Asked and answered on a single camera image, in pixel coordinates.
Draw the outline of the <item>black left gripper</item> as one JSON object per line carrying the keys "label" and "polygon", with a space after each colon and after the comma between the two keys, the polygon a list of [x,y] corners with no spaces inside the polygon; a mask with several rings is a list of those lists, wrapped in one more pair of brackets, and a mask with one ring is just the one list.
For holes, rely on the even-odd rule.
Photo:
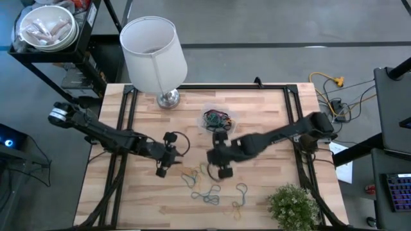
{"label": "black left gripper", "polygon": [[181,164],[177,157],[184,155],[179,153],[176,146],[173,145],[177,141],[176,132],[166,132],[163,137],[163,143],[152,140],[147,137],[141,139],[141,155],[156,161],[155,174],[160,178],[165,178],[169,168],[175,164]]}

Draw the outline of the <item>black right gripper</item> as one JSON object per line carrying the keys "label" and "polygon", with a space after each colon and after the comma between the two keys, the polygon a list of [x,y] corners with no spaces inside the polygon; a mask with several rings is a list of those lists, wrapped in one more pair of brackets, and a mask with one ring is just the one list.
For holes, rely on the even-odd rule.
{"label": "black right gripper", "polygon": [[225,141],[228,139],[226,133],[214,133],[212,138],[213,149],[207,151],[210,157],[207,162],[218,167],[218,178],[225,179],[233,176],[230,162],[243,162],[247,160],[246,154],[234,141],[233,146],[227,146]]}

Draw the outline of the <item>large wide black rubber band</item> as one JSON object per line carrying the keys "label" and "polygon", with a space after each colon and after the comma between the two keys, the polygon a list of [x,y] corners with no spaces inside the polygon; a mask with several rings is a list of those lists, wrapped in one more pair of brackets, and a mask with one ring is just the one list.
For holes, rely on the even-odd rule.
{"label": "large wide black rubber band", "polygon": [[219,127],[208,126],[207,123],[205,122],[205,115],[204,115],[204,113],[203,113],[202,119],[203,119],[203,122],[204,122],[204,128],[205,128],[206,130],[210,131],[210,132],[213,132],[213,133],[228,132],[229,130],[231,130],[231,128],[233,127],[233,124],[234,124],[234,121],[233,121],[232,118],[231,118],[232,126],[228,126],[228,127],[225,127],[225,128],[222,128],[222,127],[220,127],[220,126],[219,126]]}

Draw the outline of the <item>long teal rubber band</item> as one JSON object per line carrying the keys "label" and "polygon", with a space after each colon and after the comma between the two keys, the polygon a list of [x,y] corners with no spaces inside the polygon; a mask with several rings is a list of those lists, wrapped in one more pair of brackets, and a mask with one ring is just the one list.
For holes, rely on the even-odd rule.
{"label": "long teal rubber band", "polygon": [[197,198],[201,198],[204,203],[208,203],[211,205],[219,205],[220,191],[221,187],[219,185],[212,185],[210,190],[208,190],[207,192],[192,192],[191,198],[194,200]]}

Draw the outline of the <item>clear plastic bin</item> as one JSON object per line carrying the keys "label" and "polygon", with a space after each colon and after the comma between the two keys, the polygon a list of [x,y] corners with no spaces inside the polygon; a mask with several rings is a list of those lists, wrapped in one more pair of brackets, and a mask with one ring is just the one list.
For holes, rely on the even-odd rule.
{"label": "clear plastic bin", "polygon": [[210,132],[210,131],[208,131],[204,128],[204,122],[203,122],[203,119],[202,119],[203,113],[208,111],[208,110],[212,110],[212,109],[227,113],[232,118],[232,120],[234,121],[234,124],[233,124],[233,127],[231,128],[231,130],[229,130],[228,132],[219,132],[219,133],[227,133],[227,134],[234,133],[236,131],[236,127],[237,127],[238,121],[239,121],[238,114],[236,112],[230,110],[226,105],[217,105],[217,104],[212,104],[212,103],[206,103],[203,106],[203,108],[201,109],[199,117],[197,118],[198,127],[203,129],[204,131],[207,131],[209,133],[213,133],[213,132]]}

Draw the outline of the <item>green potted plant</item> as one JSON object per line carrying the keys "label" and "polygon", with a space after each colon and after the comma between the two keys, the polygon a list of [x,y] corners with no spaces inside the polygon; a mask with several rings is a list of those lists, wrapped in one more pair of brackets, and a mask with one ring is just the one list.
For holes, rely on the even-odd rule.
{"label": "green potted plant", "polygon": [[283,231],[313,231],[319,223],[319,206],[309,189],[286,184],[268,196],[267,202],[271,218]]}

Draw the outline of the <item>white shade silver table lamp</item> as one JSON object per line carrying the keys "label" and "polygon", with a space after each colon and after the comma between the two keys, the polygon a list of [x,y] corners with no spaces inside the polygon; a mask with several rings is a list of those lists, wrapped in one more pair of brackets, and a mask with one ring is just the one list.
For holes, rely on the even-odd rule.
{"label": "white shade silver table lamp", "polygon": [[121,30],[119,41],[131,84],[155,94],[161,108],[175,108],[188,65],[174,23],[158,16],[140,17]]}

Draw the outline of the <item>white paper sheet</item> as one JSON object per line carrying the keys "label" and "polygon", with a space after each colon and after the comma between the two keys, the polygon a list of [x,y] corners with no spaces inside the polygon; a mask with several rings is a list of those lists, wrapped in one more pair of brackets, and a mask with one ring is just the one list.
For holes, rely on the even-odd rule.
{"label": "white paper sheet", "polygon": [[[344,151],[347,149],[347,147],[337,144],[334,142],[329,143],[329,149],[332,152],[333,155],[340,153],[341,151]],[[353,162],[348,162],[346,164],[343,164],[341,166],[338,166],[336,168],[336,174],[338,180],[352,184],[353,182]]]}

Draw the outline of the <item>black power strip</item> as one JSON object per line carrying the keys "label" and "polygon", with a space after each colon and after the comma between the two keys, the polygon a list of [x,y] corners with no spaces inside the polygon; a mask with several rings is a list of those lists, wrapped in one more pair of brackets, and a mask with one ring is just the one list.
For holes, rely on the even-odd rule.
{"label": "black power strip", "polygon": [[346,116],[344,115],[344,104],[340,99],[334,99],[331,101],[331,108],[334,110],[335,115],[333,120],[338,123],[344,123],[347,121]]}

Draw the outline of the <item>black metal cart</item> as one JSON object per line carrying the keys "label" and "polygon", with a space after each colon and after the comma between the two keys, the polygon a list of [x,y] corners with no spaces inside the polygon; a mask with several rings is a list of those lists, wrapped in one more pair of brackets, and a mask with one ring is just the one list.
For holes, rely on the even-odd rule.
{"label": "black metal cart", "polygon": [[[120,79],[124,58],[119,46],[119,35],[93,35],[94,22],[95,19],[92,19],[91,22],[84,19],[78,39],[73,45],[63,51],[55,53],[33,53],[29,51],[18,53],[13,47],[10,47],[8,54],[61,95],[66,101],[83,108],[101,103],[107,84],[115,83]],[[96,91],[97,98],[92,99],[89,96],[76,98],[69,95],[41,70],[36,68],[34,66],[35,63],[75,64],[76,68],[91,82],[91,87]]]}

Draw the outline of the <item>black computer with blue light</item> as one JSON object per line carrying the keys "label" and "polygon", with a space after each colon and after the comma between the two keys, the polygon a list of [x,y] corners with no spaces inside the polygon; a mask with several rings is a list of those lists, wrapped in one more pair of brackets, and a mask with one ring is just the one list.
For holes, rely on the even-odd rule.
{"label": "black computer with blue light", "polygon": [[0,123],[0,145],[7,148],[22,150],[27,135]]}

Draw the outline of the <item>dark grey desk panel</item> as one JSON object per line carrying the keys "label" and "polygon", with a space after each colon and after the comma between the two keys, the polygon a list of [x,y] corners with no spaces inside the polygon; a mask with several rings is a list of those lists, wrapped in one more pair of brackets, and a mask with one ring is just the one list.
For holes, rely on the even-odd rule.
{"label": "dark grey desk panel", "polygon": [[384,147],[411,154],[411,73],[393,80],[376,68],[374,81]]}

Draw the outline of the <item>plastic wrapped packets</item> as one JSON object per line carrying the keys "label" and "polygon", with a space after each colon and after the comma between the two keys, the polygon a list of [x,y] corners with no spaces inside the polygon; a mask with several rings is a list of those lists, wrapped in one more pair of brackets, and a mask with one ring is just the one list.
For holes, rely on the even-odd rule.
{"label": "plastic wrapped packets", "polygon": [[52,44],[64,39],[71,31],[71,28],[72,23],[68,19],[59,19],[51,22],[35,19],[24,28],[24,32],[35,38],[38,42]]}

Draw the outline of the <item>backlit black keyboard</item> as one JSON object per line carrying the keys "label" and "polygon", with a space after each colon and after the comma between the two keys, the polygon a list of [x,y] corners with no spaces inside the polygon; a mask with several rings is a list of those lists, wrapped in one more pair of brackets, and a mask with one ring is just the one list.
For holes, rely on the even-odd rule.
{"label": "backlit black keyboard", "polygon": [[393,212],[411,212],[411,173],[383,174],[383,184]]}

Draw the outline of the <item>white bowl with items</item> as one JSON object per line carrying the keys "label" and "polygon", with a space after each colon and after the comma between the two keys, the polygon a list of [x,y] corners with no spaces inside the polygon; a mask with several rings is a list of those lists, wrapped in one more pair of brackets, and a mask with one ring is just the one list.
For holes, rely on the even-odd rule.
{"label": "white bowl with items", "polygon": [[[48,44],[46,42],[38,42],[35,38],[29,36],[24,32],[24,28],[28,26],[35,19],[40,19],[43,22],[57,21],[59,19],[68,19],[72,23],[72,28],[69,34],[62,40]],[[78,37],[79,34],[78,23],[75,21],[73,14],[61,6],[42,6],[27,13],[19,24],[17,30],[17,38],[33,46],[35,49],[47,53],[57,52],[68,48]]]}

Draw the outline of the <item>black pole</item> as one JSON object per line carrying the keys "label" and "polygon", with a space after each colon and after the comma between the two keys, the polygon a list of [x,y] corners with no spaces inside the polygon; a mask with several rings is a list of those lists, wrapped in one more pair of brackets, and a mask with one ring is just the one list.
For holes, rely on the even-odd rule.
{"label": "black pole", "polygon": [[411,57],[399,64],[393,69],[387,71],[387,75],[391,80],[399,81],[403,78],[403,75],[411,71]]}

